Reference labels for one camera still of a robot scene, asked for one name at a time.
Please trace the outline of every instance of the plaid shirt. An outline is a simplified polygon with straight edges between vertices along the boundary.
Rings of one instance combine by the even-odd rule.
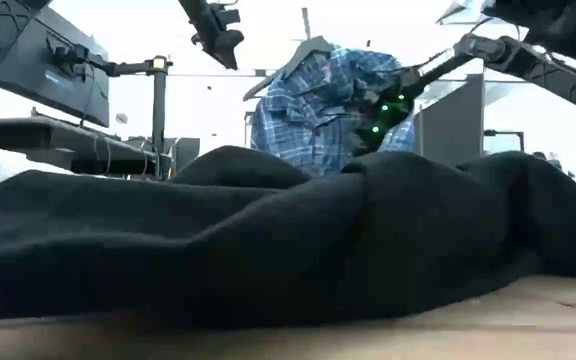
[[[391,55],[337,48],[312,54],[287,78],[268,86],[251,118],[251,147],[273,154],[306,173],[339,172],[352,158],[349,139],[360,121],[365,91],[379,93],[396,81]],[[386,134],[379,151],[412,151],[412,119]]]

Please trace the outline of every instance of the dark fabric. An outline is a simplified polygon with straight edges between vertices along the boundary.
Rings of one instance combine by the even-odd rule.
[[[177,183],[0,184],[0,318],[147,308],[185,326],[309,325],[576,277],[576,183],[532,156],[453,169],[374,153],[296,185],[278,159],[216,153]]]

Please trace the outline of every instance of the gray partition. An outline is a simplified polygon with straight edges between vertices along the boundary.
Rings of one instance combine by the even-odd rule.
[[[415,151],[454,166],[483,153],[485,87],[481,74],[415,116]]]

